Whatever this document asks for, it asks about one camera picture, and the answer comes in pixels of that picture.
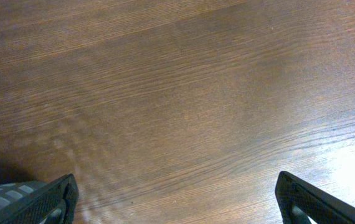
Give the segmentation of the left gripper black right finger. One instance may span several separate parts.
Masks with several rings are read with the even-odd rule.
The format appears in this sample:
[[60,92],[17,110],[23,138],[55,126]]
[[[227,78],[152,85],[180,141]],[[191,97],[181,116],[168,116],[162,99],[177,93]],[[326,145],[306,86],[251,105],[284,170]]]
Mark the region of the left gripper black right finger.
[[287,171],[278,175],[275,196],[284,224],[355,223],[355,207]]

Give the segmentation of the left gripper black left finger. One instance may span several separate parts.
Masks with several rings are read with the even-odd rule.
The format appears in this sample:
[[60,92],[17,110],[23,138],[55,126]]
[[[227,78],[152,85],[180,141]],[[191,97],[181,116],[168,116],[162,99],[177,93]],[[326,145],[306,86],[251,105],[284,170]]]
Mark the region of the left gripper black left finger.
[[0,210],[0,224],[72,224],[78,201],[72,174],[63,175]]

